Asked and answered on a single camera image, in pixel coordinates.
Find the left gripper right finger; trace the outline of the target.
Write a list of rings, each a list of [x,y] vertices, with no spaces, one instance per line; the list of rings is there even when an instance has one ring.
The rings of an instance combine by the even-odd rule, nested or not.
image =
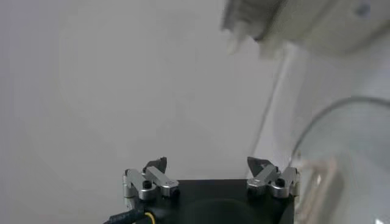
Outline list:
[[[253,197],[270,194],[274,198],[299,196],[300,173],[295,167],[281,171],[269,160],[247,157],[253,177],[246,182],[247,192]]]

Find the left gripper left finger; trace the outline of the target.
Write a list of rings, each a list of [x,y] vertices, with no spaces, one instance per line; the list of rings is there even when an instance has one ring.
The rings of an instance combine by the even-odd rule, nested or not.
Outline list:
[[[165,174],[167,165],[167,157],[161,157],[147,162],[141,171],[126,169],[122,175],[123,197],[151,201],[159,193],[164,198],[176,198],[180,194],[179,182]]]

